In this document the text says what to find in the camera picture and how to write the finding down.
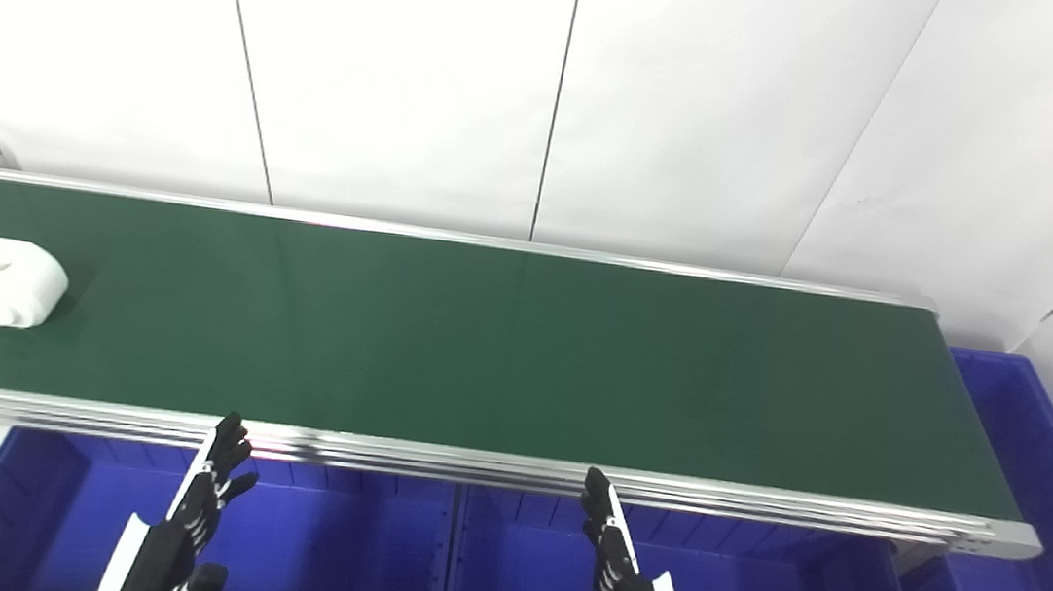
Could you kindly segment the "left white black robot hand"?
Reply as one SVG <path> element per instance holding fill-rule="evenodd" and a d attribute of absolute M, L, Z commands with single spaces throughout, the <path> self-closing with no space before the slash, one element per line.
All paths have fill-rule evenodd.
<path fill-rule="evenodd" d="M 229 413 L 200 444 L 162 520 L 132 514 L 97 591 L 223 591 L 224 564 L 204 562 L 225 509 L 260 481 L 238 473 L 254 453 L 243 417 Z"/>

